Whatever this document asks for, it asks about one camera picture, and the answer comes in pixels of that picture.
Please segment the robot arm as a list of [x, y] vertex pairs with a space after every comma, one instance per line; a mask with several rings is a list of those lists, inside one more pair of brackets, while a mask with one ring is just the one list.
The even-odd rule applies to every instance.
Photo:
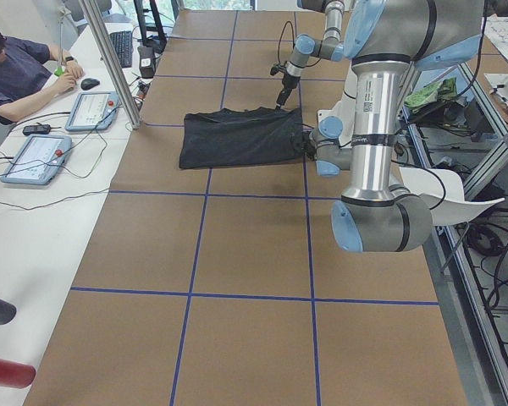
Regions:
[[318, 12], [325, 15], [325, 26], [322, 39], [313, 38], [307, 34], [299, 34], [293, 42], [290, 57], [284, 63], [280, 60], [280, 47], [278, 47], [278, 62], [270, 69], [275, 76], [282, 73], [282, 90], [280, 91], [275, 108], [285, 105], [292, 91], [299, 85], [302, 72], [309, 67], [310, 58], [340, 62], [344, 57], [344, 43], [342, 37], [342, 23], [346, 11], [351, 11], [354, 1], [326, 1], [305, 0], [297, 1], [297, 7]]
[[357, 1], [349, 19], [341, 1], [302, 1], [324, 14], [323, 38], [298, 36], [284, 71], [297, 85], [309, 58], [349, 59], [356, 76], [351, 144], [340, 148], [341, 117], [324, 118], [312, 131], [317, 172], [346, 170], [349, 185], [333, 204], [338, 246], [351, 252], [401, 252], [422, 245], [431, 233], [428, 205], [390, 175], [396, 142], [399, 86], [409, 68], [448, 68], [481, 48], [482, 1]]

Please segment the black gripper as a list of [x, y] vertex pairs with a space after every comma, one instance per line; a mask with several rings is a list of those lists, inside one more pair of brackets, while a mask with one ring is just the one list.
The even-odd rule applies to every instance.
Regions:
[[282, 79], [283, 89], [280, 91], [275, 102], [275, 109], [281, 109], [289, 98], [289, 91], [294, 90], [299, 84], [299, 77], [285, 72]]
[[300, 158], [302, 156], [305, 156], [307, 159], [315, 158], [315, 147], [310, 135], [311, 133], [309, 131], [302, 131], [301, 134], [293, 134], [290, 137], [294, 158]]

